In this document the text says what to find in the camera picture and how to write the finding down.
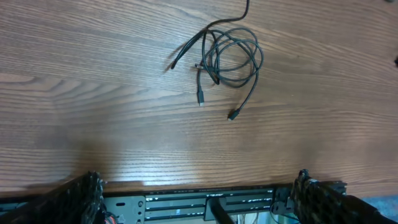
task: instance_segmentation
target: coiled cable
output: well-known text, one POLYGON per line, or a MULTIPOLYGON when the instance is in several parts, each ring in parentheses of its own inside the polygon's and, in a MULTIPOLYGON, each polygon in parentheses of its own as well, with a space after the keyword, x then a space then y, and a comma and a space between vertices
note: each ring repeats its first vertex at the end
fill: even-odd
POLYGON ((194 45, 194 43, 196 41, 198 41, 201 37, 203 37, 202 48, 201 48, 202 60, 199 65, 197 65, 197 64, 195 65, 196 68, 199 69, 198 76, 197 76, 197 85, 198 85, 197 96, 198 96, 198 102, 199 102, 200 106, 203 106, 204 102, 205 102, 205 99, 203 96, 203 91, 201 89, 201 84, 200 84, 200 76, 201 76, 202 70, 207 71, 210 78, 213 80, 213 82, 216 85, 223 83, 232 88, 241 88, 242 86, 246 85, 250 81, 251 78, 255 77, 253 86, 252 86, 248 96, 243 101, 242 105, 238 109, 234 110, 231 114, 229 114, 228 120, 230 120, 230 121, 235 119, 235 117, 237 117, 237 115, 243 109, 244 105, 248 102, 250 96, 252 95, 252 93, 257 85, 257 82, 259 79, 259 70, 261 69, 262 64, 264 63, 264 52, 262 51, 262 49, 260 48, 260 46, 258 44, 256 35, 247 28, 240 27, 240 28, 230 29, 226 32, 222 32, 220 30, 212 30, 212 29, 210 29, 210 27, 215 24, 222 23, 222 22, 234 22, 234 21, 239 21, 241 19, 244 19, 249 11, 249 3, 250 3, 250 0, 247 0, 246 10, 241 17, 232 18, 232 19, 220 19, 220 20, 211 22, 204 29, 202 29, 196 35, 194 35, 182 47, 181 51, 178 53, 177 57, 175 58, 172 66, 171 66, 171 69, 174 69, 178 60, 180 60, 180 58, 185 53, 187 53, 187 51, 194 45), (231 33, 234 31, 237 31, 237 30, 243 30, 243 31, 250 33, 253 36, 254 40, 239 39, 239 38, 233 37, 231 35, 231 33), (206 35, 207 34, 210 34, 212 36, 213 44, 212 44, 210 50, 206 52, 206 35), (254 49, 250 48, 249 44, 252 44, 254 46, 254 49), (238 45, 239 47, 241 47, 245 51, 245 53, 248 55, 249 58, 242 65, 239 65, 237 67, 228 68, 228 69, 220 69, 220 55, 228 47, 232 47, 234 45, 238 45), (257 50, 258 50, 258 52, 260 52, 260 55, 261 55, 260 64, 258 64, 255 59, 257 50), (240 68, 243 68, 250 63, 252 64, 251 72, 246 78, 233 79, 233 78, 226 78, 225 76, 221 75, 221 72, 232 72, 232 71, 238 70, 240 68))

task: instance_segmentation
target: wood grain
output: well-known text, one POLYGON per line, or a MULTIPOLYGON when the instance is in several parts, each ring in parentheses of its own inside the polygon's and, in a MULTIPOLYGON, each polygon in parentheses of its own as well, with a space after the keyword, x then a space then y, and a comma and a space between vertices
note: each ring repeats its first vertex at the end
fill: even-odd
MULTIPOLYGON (((398 5, 258 1, 259 84, 196 100, 207 23, 238 0, 0 2, 0 196, 40 194, 87 170, 108 191, 291 182, 308 168, 359 197, 398 194, 398 5)), ((222 66, 243 61, 228 51, 222 66)))

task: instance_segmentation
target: black metal bracket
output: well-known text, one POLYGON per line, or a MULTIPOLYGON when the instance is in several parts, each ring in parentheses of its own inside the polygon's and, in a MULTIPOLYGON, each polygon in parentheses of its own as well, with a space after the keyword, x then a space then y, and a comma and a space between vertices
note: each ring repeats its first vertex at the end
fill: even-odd
POLYGON ((290 187, 280 187, 275 191, 275 200, 270 208, 271 212, 276 215, 292 213, 294 210, 294 202, 290 199, 290 187))
POLYGON ((210 198, 206 203, 205 221, 216 220, 222 224, 234 224, 229 215, 225 212, 225 198, 210 198))

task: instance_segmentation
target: cable plug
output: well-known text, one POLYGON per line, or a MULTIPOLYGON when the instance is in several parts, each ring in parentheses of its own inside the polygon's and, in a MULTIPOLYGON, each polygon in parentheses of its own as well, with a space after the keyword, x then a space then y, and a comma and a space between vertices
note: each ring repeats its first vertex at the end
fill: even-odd
POLYGON ((232 113, 230 113, 228 115, 228 121, 232 121, 233 119, 235 119, 237 117, 237 115, 239 115, 239 112, 241 112, 241 110, 237 109, 236 111, 233 111, 232 113))
POLYGON ((203 91, 198 90, 198 103, 200 106, 204 106, 205 105, 205 97, 203 96, 203 91))
POLYGON ((205 68, 203 68, 203 66, 201 66, 199 64, 195 64, 195 68, 197 68, 197 69, 205 69, 205 68))

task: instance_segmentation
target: wire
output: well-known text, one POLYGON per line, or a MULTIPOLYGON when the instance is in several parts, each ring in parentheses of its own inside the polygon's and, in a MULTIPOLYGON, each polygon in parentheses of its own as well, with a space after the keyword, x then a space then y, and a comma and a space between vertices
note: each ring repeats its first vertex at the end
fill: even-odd
POLYGON ((286 217, 286 218, 289 218, 289 219, 293 219, 293 220, 296 220, 296 221, 300 222, 300 220, 298 218, 291 217, 290 215, 284 215, 284 214, 280 214, 280 215, 282 215, 283 217, 286 217))
POLYGON ((194 45, 194 43, 196 43, 200 38, 203 37, 202 48, 201 48, 202 59, 201 59, 201 62, 199 65, 197 65, 197 64, 195 65, 199 69, 198 75, 197 75, 197 85, 198 85, 197 95, 198 95, 198 102, 199 102, 200 106, 203 106, 204 102, 205 102, 204 97, 203 97, 203 92, 201 89, 201 84, 200 84, 200 75, 201 75, 202 70, 207 71, 210 78, 213 80, 213 82, 216 85, 223 83, 232 88, 241 88, 242 86, 247 84, 251 78, 255 77, 253 86, 252 86, 248 96, 243 101, 242 105, 228 116, 229 120, 235 119, 235 117, 237 117, 239 112, 243 109, 244 105, 250 99, 250 96, 252 95, 252 93, 257 85, 258 79, 259 79, 259 70, 261 69, 262 64, 264 63, 264 52, 262 51, 262 49, 260 48, 260 46, 258 44, 256 35, 254 35, 254 33, 251 32, 247 28, 243 28, 243 27, 235 28, 235 29, 230 29, 226 32, 222 32, 220 30, 212 30, 212 29, 210 29, 210 27, 215 24, 222 23, 222 22, 234 22, 234 21, 239 21, 241 19, 244 19, 249 11, 249 3, 250 3, 250 0, 247 0, 246 1, 246 9, 241 17, 232 18, 232 19, 220 19, 220 20, 211 22, 204 29, 202 29, 197 34, 195 34, 182 47, 181 51, 178 53, 178 55, 176 56, 175 60, 172 63, 172 66, 171 66, 171 69, 174 69, 177 62, 181 59, 181 57, 185 53, 187 53, 187 51, 194 45), (239 38, 233 37, 231 35, 231 33, 238 31, 238 30, 243 30, 243 31, 248 32, 249 34, 251 34, 253 36, 253 40, 252 39, 239 39, 239 38), (207 34, 210 34, 212 36, 214 42, 211 46, 211 49, 206 52, 206 36, 207 36, 207 34), (254 50, 252 48, 250 48, 249 44, 252 44, 254 46, 254 50), (220 55, 227 48, 232 47, 234 45, 238 45, 239 47, 241 47, 244 50, 244 52, 248 55, 249 58, 242 65, 239 65, 237 67, 229 68, 229 69, 220 69, 220 55), (255 59, 257 50, 258 50, 258 52, 260 52, 260 55, 261 55, 260 64, 257 64, 256 59, 255 59), (238 79, 226 78, 220 74, 221 72, 232 72, 232 71, 238 70, 240 68, 245 67, 248 64, 251 64, 252 67, 251 67, 250 74, 246 78, 238 78, 238 79))
POLYGON ((116 220, 113 217, 110 217, 113 224, 116 224, 116 220))
POLYGON ((258 219, 259 219, 259 213, 257 212, 256 217, 254 218, 254 220, 251 224, 257 223, 258 219))
POLYGON ((278 221, 274 218, 274 216, 272 215, 272 212, 270 212, 269 215, 271 216, 271 218, 273 219, 274 222, 276 222, 276 223, 278 223, 278 224, 281 224, 280 222, 278 222, 278 221))
POLYGON ((232 219, 232 221, 234 222, 234 223, 238 223, 238 215, 236 215, 236 219, 235 219, 235 215, 230 215, 229 216, 231 219, 232 219))

